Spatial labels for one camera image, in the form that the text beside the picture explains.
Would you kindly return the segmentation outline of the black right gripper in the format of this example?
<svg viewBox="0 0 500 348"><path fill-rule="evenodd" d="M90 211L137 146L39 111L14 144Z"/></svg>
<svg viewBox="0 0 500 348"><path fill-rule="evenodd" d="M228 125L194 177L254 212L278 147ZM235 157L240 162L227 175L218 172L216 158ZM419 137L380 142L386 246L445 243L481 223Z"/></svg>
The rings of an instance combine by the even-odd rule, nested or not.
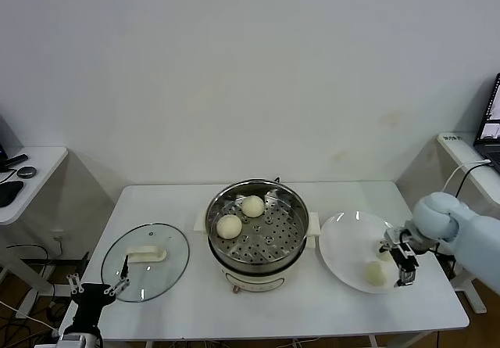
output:
<svg viewBox="0 0 500 348"><path fill-rule="evenodd" d="M398 266L399 272L394 287L398 288L405 285L412 285L416 279L416 269L419 267L414 253L403 250L400 246L396 246L393 249L393 259Z"/></svg>

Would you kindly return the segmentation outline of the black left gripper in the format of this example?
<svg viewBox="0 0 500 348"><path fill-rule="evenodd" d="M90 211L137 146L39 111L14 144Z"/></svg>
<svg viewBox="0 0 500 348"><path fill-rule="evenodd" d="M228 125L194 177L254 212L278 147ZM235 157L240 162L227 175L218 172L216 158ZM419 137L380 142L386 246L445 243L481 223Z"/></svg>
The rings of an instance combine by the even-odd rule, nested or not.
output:
<svg viewBox="0 0 500 348"><path fill-rule="evenodd" d="M80 276L84 274L88 265L88 253L77 262L75 271L68 274L66 279L70 285L72 301L77 305L73 316L73 325L97 326L104 307L113 303L113 296L118 296L130 284L128 277L128 256L125 256L123 266L119 273L118 282L109 288L109 285L98 283L84 283Z"/></svg>

